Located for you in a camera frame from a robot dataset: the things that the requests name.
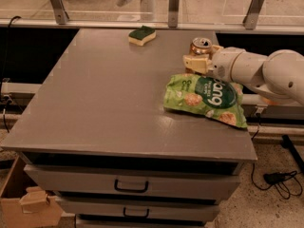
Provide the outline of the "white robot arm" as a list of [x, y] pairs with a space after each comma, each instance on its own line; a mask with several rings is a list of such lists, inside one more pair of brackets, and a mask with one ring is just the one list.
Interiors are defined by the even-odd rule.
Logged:
[[227, 83], [237, 83], [278, 104], [304, 105], [304, 56], [288, 49], [269, 56], [237, 47], [218, 47], [183, 56], [187, 69]]

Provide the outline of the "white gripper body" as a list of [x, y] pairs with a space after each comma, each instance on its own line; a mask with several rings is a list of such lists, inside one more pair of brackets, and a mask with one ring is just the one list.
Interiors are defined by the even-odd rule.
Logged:
[[225, 47], [218, 50], [212, 57], [212, 66], [208, 71], [208, 76], [224, 82], [232, 82], [233, 65], [237, 57], [244, 52], [245, 49], [237, 47]]

